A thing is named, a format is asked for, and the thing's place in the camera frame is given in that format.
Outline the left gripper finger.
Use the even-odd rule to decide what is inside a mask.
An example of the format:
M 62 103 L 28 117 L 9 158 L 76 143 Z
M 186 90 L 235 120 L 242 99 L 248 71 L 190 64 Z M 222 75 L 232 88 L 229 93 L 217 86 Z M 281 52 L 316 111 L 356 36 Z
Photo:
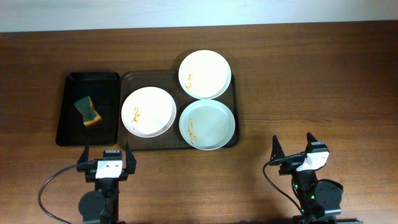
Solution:
M 85 148 L 84 148 L 84 150 L 83 150 L 83 152 L 82 152 L 82 154 L 81 154 L 81 156 L 80 156 L 80 158 L 79 158 L 77 164 L 83 164 L 83 163 L 85 163 L 85 162 L 88 162 L 89 151 L 90 151 L 90 144 L 88 143 L 88 144 L 85 146 Z
M 128 174 L 134 174 L 136 170 L 136 158 L 130 150 L 129 143 L 126 142 L 126 172 Z

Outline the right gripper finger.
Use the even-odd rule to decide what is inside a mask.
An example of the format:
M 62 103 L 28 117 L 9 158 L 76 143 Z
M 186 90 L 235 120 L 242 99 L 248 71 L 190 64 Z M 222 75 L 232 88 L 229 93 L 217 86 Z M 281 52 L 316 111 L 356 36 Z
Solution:
M 313 136 L 311 132 L 307 133 L 307 144 L 313 146 L 318 144 L 318 140 Z
M 284 157 L 285 157 L 285 154 L 282 150 L 282 146 L 280 145 L 280 142 L 279 142 L 277 136 L 273 135 L 270 162 L 274 162 L 279 159 L 283 159 Z

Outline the white plate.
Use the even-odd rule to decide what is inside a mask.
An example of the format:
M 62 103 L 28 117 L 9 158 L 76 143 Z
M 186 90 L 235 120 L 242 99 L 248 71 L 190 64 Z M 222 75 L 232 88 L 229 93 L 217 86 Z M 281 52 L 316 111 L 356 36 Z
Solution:
M 186 56 L 178 69 L 182 89 L 199 100 L 221 96 L 229 87 L 232 72 L 227 60 L 211 50 L 197 50 Z
M 121 108 L 121 121 L 133 135 L 153 138 L 166 132 L 177 115 L 173 97 L 165 90 L 148 86 L 132 92 Z

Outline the green and yellow sponge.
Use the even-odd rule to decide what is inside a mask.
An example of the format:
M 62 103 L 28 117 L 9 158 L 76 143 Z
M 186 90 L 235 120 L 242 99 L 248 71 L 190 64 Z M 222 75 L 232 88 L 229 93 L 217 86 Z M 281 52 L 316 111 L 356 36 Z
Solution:
M 83 124 L 86 128 L 102 120 L 102 117 L 97 112 L 90 96 L 86 96 L 74 102 L 74 106 L 82 115 Z

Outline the pale blue plate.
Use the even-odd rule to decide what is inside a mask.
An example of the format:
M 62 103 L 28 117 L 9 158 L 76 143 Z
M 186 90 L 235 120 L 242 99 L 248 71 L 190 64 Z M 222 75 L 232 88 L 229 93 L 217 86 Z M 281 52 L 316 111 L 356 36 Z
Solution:
M 178 126 L 190 146 L 211 151 L 232 140 L 236 120 L 225 104 L 216 100 L 197 100 L 182 111 Z

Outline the white plate top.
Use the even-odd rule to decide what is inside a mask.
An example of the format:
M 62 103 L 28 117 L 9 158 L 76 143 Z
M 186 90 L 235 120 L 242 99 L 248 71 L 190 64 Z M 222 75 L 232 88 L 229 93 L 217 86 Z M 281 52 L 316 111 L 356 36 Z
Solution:
M 211 50 L 197 50 L 186 56 L 178 69 L 182 89 L 199 100 L 221 96 L 229 87 L 232 72 L 227 60 Z

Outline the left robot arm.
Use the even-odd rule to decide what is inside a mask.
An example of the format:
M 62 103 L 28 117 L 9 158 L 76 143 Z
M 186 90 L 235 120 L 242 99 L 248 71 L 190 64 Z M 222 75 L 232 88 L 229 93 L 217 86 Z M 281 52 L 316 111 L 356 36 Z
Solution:
M 105 150 L 101 159 L 90 161 L 90 145 L 85 146 L 78 162 L 77 171 L 85 174 L 87 183 L 94 183 L 79 201 L 78 210 L 84 223 L 115 224 L 119 220 L 119 183 L 135 173 L 136 158 L 126 143 L 126 165 L 120 150 Z

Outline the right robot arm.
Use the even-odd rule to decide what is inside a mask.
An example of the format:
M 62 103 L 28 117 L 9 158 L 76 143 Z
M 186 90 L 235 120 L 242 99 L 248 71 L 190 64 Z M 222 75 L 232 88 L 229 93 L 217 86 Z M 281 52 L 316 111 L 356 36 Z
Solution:
M 293 223 L 337 223 L 341 213 L 343 186 L 330 179 L 318 179 L 316 171 L 326 165 L 330 151 L 323 141 L 307 133 L 307 146 L 303 152 L 286 156 L 276 136 L 272 138 L 271 158 L 265 166 L 278 166 L 279 175 L 291 175 L 291 187 L 298 202 L 278 189 L 298 208 L 300 216 L 293 217 Z

